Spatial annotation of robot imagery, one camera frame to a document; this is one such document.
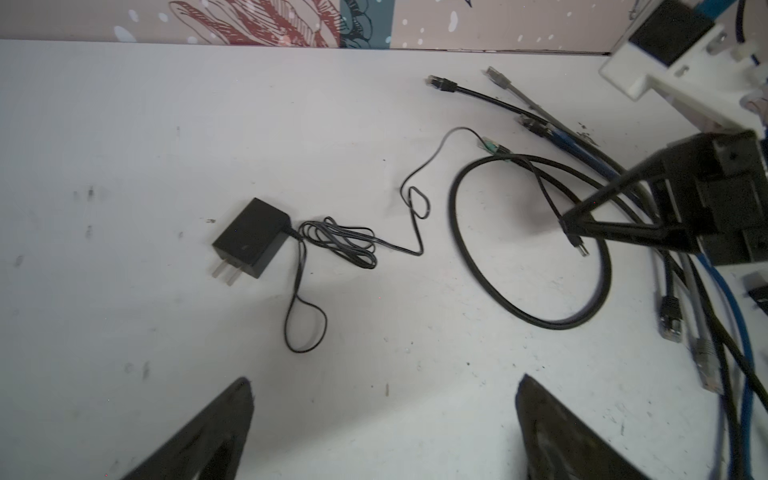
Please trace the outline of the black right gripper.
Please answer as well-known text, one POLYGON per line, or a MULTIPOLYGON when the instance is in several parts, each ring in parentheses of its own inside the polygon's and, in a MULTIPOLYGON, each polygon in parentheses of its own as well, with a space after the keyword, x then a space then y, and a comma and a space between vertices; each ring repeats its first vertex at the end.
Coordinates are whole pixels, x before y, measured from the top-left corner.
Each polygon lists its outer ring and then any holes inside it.
POLYGON ((657 151, 560 218, 569 236, 687 254, 715 266, 767 260, 767 170, 756 134, 699 134, 657 151), (598 221, 625 195, 648 218, 598 221))

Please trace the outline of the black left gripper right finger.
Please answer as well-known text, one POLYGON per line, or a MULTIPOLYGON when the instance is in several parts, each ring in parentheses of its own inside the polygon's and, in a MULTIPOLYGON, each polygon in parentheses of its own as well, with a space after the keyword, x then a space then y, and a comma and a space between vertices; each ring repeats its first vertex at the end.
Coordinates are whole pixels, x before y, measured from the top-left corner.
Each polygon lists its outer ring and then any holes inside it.
POLYGON ((523 376, 515 406, 529 479, 646 477, 533 377, 523 376))

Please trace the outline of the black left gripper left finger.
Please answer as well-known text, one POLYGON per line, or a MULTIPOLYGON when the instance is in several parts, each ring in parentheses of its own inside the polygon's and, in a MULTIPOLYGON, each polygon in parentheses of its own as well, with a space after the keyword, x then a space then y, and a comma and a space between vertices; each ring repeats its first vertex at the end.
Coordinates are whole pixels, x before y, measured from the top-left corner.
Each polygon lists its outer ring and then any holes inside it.
POLYGON ((126 477, 235 478, 253 412, 251 383, 240 377, 126 477))

